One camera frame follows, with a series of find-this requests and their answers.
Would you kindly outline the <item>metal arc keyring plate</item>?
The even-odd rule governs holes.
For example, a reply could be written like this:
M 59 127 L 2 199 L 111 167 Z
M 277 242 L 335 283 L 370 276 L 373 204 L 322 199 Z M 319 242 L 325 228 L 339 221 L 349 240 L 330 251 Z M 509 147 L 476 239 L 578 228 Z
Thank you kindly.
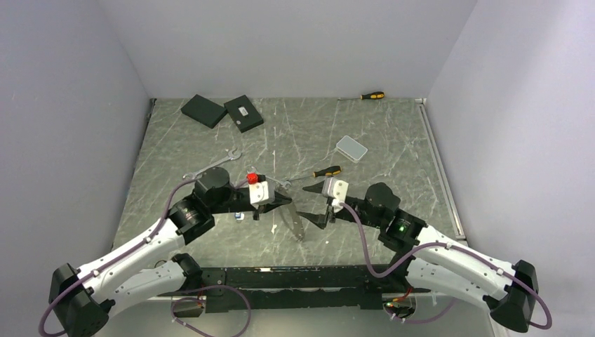
M 279 208 L 279 215 L 283 224 L 291 231 L 294 238 L 298 242 L 302 242 L 305 238 L 305 231 L 295 203 L 291 202 L 290 204 L 281 206 Z

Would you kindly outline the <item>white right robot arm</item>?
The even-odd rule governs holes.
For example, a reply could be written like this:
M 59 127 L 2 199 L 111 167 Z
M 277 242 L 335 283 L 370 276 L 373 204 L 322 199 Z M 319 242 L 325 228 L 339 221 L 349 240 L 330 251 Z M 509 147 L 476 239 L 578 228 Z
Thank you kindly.
M 509 263 L 479 253 L 400 207 L 401 200 L 385 183 L 368 187 L 363 198 L 348 194 L 348 183 L 336 178 L 304 188 L 327 199 L 324 214 L 302 212 L 301 216 L 324 229 L 337 219 L 356 223 L 362 246 L 367 246 L 364 227 L 380 232 L 378 240 L 395 253 L 384 271 L 370 263 L 369 273 L 387 278 L 395 291 L 427 289 L 471 303 L 489 313 L 493 321 L 511 331 L 525 333 L 539 327 L 532 321 L 538 295 L 535 267 L 524 261 Z

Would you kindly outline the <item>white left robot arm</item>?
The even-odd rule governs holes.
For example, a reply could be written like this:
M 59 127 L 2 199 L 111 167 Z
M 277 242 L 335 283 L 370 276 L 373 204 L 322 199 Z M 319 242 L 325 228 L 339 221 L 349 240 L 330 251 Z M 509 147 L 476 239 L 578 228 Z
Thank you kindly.
M 192 193 L 176 203 L 167 199 L 161 217 L 138 236 L 90 263 L 65 263 L 53 272 L 49 307 L 39 323 L 41 336 L 49 335 L 45 323 L 50 313 L 63 327 L 60 336 L 93 336 L 111 317 L 147 298 L 196 293 L 204 284 L 203 271 L 189 254 L 176 254 L 156 268 L 148 264 L 212 229 L 216 214 L 251 211 L 258 219 L 293 201 L 259 173 L 249 173 L 245 187 L 234 187 L 227 170 L 213 167 L 177 187 L 189 184 Z

